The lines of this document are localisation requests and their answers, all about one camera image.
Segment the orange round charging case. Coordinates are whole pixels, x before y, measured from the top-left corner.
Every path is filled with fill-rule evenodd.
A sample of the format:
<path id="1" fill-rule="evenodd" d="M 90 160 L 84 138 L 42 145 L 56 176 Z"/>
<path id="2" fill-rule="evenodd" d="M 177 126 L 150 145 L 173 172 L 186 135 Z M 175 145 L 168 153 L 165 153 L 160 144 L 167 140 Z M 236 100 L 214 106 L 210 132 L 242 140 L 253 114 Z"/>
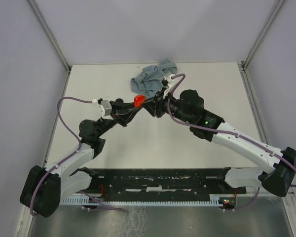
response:
<path id="1" fill-rule="evenodd" d="M 144 95 L 136 95 L 134 97 L 134 107 L 140 108 L 142 104 L 145 102 L 146 97 Z"/>

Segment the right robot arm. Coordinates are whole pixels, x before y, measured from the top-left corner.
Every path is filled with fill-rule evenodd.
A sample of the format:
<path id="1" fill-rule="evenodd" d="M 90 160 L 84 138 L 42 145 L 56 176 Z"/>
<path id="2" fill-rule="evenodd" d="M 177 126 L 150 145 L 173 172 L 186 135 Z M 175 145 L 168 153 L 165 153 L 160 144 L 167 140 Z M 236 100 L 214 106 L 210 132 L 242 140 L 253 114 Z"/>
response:
<path id="1" fill-rule="evenodd" d="M 142 103 L 152 116 L 165 113 L 188 126 L 194 136 L 224 146 L 253 162 L 254 168 L 229 168 L 219 178 L 217 189 L 228 193 L 233 188 L 263 187 L 278 197 L 285 197 L 296 175 L 296 150 L 276 148 L 240 132 L 223 118 L 204 108 L 204 99 L 195 90 L 185 90 L 179 99 L 171 94 L 155 95 Z"/>

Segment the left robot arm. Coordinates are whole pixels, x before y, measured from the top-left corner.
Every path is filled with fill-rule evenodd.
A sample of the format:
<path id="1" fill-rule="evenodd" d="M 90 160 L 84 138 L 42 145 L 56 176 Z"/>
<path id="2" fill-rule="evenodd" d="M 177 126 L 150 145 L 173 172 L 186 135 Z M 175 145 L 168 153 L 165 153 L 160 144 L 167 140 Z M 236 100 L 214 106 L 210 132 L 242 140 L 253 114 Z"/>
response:
<path id="1" fill-rule="evenodd" d="M 124 103 L 122 100 L 87 101 L 66 96 L 58 101 L 58 112 L 64 100 L 95 105 L 99 107 L 101 117 L 98 120 L 83 120 L 78 134 L 69 131 L 78 141 L 78 145 L 68 155 L 48 166 L 36 165 L 30 169 L 20 202 L 29 208 L 32 216 L 49 217 L 56 211 L 60 202 L 72 194 L 85 189 L 90 193 L 97 191 L 99 180 L 94 177 L 94 172 L 81 166 L 102 152 L 106 142 L 101 138 L 104 133 L 117 124 L 127 126 L 142 106 L 137 98 L 132 103 Z"/>

